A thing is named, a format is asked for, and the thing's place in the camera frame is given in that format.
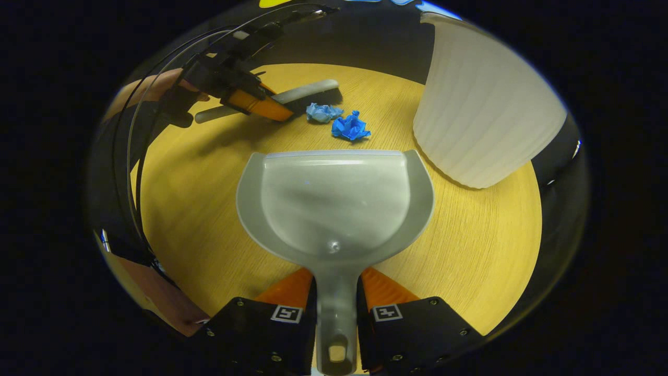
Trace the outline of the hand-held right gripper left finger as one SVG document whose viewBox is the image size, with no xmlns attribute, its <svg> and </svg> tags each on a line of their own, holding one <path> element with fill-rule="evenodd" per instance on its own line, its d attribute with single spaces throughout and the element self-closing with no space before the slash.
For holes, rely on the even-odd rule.
<svg viewBox="0 0 668 376">
<path fill-rule="evenodd" d="M 310 375 L 316 284 L 301 267 L 257 298 L 232 298 L 201 329 L 201 348 L 223 375 Z"/>
</svg>

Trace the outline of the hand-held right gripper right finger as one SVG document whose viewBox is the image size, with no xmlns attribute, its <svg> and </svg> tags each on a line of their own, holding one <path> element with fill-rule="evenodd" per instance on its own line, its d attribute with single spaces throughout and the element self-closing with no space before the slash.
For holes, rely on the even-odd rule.
<svg viewBox="0 0 668 376">
<path fill-rule="evenodd" d="M 441 297 L 419 298 L 372 267 L 357 285 L 357 330 L 370 374 L 432 374 L 483 343 Z"/>
</svg>

